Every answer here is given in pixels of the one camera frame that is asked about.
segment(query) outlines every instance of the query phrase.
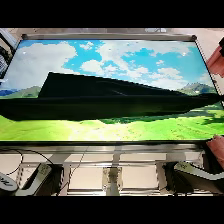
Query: screen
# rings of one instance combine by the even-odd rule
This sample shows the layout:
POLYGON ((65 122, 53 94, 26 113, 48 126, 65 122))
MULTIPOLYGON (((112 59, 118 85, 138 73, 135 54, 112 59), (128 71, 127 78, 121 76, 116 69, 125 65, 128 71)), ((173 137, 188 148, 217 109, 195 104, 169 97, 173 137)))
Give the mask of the screen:
MULTIPOLYGON (((194 42, 23 40, 0 86, 0 98, 36 98, 48 73, 97 76, 177 90, 217 93, 194 42)), ((83 121, 12 121, 0 116, 0 140, 201 140, 224 134, 221 103, 185 114, 83 121)))

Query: floor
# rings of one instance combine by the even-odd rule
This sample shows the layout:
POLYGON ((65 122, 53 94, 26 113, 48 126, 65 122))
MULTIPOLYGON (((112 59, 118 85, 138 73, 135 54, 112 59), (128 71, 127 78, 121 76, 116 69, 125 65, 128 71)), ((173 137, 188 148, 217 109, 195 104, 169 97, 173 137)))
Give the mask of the floor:
MULTIPOLYGON (((145 28, 8 28, 8 31, 17 39, 21 39, 22 34, 46 34, 46 33, 142 33, 147 34, 147 30, 145 28)), ((168 28, 168 33, 177 33, 177 34, 194 34, 198 37, 198 41, 203 49, 205 58, 208 59, 213 51, 218 46, 218 42, 224 37, 224 28, 168 28)), ((220 80, 220 85, 223 87, 224 92, 224 79, 220 80)), ((15 155, 1 155, 0 156, 0 171, 3 173, 7 173, 12 171, 18 163, 20 162, 20 156, 15 155)), ((71 185, 74 188, 80 188, 85 185, 85 187, 90 186, 91 183, 89 182, 91 179, 86 178, 89 174, 91 176, 101 175, 101 170, 97 170, 96 173, 92 173, 91 170, 86 170, 83 173, 83 169, 77 170, 77 175, 74 177, 71 185), (81 177, 85 177, 82 179, 83 185, 79 186, 79 181, 77 179, 81 177)), ((138 178, 137 183, 142 183, 147 187, 155 187, 157 186, 157 180, 155 178, 155 169, 146 169, 141 171, 142 175, 138 175, 138 172, 135 171, 135 177, 128 178, 126 176, 125 184, 126 187, 134 187, 136 185, 136 180, 138 178)), ((11 175, 13 179, 16 178, 16 173, 11 175)), ((101 181, 96 183, 97 187, 101 186, 101 181)))

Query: sky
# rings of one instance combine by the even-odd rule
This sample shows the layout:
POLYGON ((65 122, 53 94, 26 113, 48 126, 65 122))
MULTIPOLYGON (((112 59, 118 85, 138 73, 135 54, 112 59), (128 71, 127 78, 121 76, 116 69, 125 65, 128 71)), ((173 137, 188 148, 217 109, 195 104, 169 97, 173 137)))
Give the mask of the sky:
POLYGON ((0 89, 42 87, 49 72, 99 76, 177 90, 213 86, 194 42, 23 40, 0 89))

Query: green grass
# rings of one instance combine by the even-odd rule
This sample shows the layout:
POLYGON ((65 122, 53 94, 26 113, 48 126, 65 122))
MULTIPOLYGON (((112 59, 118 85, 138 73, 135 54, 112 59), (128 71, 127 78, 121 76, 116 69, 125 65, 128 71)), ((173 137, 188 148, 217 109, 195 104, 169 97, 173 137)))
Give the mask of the green grass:
POLYGON ((181 115, 81 122, 15 122, 0 116, 0 140, 195 140, 211 138, 214 134, 224 134, 224 111, 217 110, 215 106, 200 108, 181 115))

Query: damaged screen area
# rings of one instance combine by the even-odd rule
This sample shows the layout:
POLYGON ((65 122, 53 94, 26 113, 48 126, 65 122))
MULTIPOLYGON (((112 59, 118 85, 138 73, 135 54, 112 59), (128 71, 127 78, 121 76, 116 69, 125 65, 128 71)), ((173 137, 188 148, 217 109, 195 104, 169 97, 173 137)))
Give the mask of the damaged screen area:
MULTIPOLYGON (((217 94, 194 42, 23 40, 0 85, 0 99, 37 98, 49 72, 123 80, 189 96, 217 94)), ((57 95, 66 88, 57 88, 57 95)), ((224 134, 221 103, 182 114, 82 121, 0 116, 4 141, 199 140, 214 134, 224 134)))

